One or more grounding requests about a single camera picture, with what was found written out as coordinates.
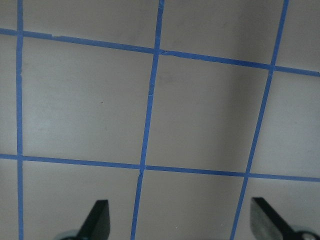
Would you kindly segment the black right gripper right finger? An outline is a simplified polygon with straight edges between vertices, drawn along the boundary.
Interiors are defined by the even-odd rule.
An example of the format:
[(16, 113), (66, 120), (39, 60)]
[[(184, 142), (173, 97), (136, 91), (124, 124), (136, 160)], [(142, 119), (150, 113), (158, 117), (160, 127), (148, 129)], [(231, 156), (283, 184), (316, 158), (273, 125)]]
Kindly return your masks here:
[(263, 197), (251, 198), (249, 220), (256, 240), (296, 239), (296, 232)]

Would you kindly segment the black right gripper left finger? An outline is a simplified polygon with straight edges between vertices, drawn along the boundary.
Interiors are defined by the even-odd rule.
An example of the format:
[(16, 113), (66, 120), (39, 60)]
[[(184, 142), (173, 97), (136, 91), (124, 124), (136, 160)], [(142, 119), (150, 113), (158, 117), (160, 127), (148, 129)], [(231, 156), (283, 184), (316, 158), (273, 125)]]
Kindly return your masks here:
[(109, 201), (97, 200), (76, 235), (77, 240), (107, 240), (111, 231)]

